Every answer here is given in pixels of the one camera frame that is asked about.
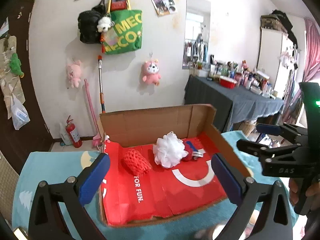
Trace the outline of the person right hand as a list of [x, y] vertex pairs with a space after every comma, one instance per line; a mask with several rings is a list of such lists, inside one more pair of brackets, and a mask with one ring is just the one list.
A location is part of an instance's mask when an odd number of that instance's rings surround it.
[[[289, 193], [290, 193], [290, 202], [292, 206], [295, 206], [299, 201], [298, 194], [298, 185], [293, 178], [289, 179]], [[317, 210], [319, 208], [319, 193], [320, 193], [320, 185], [319, 182], [312, 184], [306, 190], [306, 197], [313, 197], [313, 202], [311, 204], [311, 210]]]

